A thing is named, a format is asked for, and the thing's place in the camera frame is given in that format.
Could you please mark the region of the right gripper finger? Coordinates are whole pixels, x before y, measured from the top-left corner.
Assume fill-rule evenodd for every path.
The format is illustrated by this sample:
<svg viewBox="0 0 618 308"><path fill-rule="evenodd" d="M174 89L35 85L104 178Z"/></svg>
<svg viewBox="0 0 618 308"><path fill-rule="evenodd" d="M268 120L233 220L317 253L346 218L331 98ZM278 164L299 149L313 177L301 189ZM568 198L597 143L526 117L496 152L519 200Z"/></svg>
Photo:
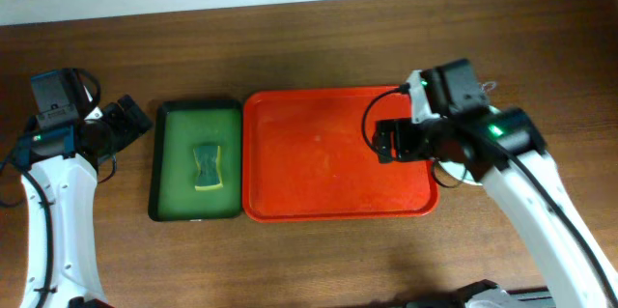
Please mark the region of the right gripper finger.
<svg viewBox="0 0 618 308"><path fill-rule="evenodd" d="M429 159L429 126L414 124L410 118L395 122L395 156L399 161Z"/></svg>
<svg viewBox="0 0 618 308"><path fill-rule="evenodd" d="M399 161L399 134L399 122L397 120L392 119L376 122L374 146L379 152L379 163Z"/></svg>

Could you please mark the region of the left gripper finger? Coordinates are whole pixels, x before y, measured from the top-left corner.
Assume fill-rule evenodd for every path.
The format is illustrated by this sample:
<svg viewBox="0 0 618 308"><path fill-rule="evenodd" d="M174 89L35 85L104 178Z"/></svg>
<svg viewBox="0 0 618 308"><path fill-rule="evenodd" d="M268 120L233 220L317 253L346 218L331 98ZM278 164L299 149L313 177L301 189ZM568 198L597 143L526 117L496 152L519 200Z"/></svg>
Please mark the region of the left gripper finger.
<svg viewBox="0 0 618 308"><path fill-rule="evenodd" d="M118 99L123 110L121 128L126 139L137 139L153 127L153 122L129 95Z"/></svg>
<svg viewBox="0 0 618 308"><path fill-rule="evenodd" d="M128 115L130 102L118 100L110 102L102 109L104 154L114 154L130 145L133 139L133 122Z"/></svg>

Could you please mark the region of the mint green plate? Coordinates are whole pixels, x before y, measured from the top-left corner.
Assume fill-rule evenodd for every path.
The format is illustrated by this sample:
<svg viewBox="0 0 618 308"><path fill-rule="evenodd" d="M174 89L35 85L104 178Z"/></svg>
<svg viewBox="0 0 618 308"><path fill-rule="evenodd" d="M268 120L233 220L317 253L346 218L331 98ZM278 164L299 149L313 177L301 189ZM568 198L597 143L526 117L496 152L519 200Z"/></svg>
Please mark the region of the mint green plate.
<svg viewBox="0 0 618 308"><path fill-rule="evenodd" d="M446 184L442 182L437 175L437 171L445 173L449 178L455 180L454 184ZM457 188L462 184L480 186L481 184L475 181L472 174L468 172L463 163L453 161L433 161L431 165L431 177L435 183L443 188L452 189Z"/></svg>

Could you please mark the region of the green yellow sponge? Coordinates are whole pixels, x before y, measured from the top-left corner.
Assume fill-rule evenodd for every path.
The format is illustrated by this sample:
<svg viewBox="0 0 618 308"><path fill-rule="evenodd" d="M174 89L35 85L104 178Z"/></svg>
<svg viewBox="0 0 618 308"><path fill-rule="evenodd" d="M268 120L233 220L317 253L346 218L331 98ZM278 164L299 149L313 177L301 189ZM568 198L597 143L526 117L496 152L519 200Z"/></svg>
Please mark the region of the green yellow sponge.
<svg viewBox="0 0 618 308"><path fill-rule="evenodd" d="M221 147L205 145L193 150L197 166L195 189L197 191L209 191L223 186L221 173Z"/></svg>

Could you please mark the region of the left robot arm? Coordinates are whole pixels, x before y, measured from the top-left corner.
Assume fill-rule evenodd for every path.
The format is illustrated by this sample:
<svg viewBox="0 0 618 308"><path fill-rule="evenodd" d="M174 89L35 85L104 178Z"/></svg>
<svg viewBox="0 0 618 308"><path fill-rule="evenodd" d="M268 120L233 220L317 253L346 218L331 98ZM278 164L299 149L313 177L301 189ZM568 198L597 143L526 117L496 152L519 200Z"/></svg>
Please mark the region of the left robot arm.
<svg viewBox="0 0 618 308"><path fill-rule="evenodd" d="M28 209L24 307L105 307L98 275L94 197L99 166L153 123L131 96L101 106L101 86L84 69L35 75L39 112L6 161L19 173Z"/></svg>

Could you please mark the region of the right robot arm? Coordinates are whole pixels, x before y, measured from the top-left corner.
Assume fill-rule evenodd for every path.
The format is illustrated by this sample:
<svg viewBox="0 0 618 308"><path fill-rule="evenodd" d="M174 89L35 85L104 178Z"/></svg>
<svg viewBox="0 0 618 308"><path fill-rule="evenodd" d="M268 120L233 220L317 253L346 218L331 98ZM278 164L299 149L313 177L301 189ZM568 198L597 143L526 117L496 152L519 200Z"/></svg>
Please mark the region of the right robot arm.
<svg viewBox="0 0 618 308"><path fill-rule="evenodd" d="M577 212L547 143L520 108L499 110L460 59L415 70L388 90L408 118L380 120L363 139L379 162L450 162L511 221L558 307L614 307L617 272Z"/></svg>

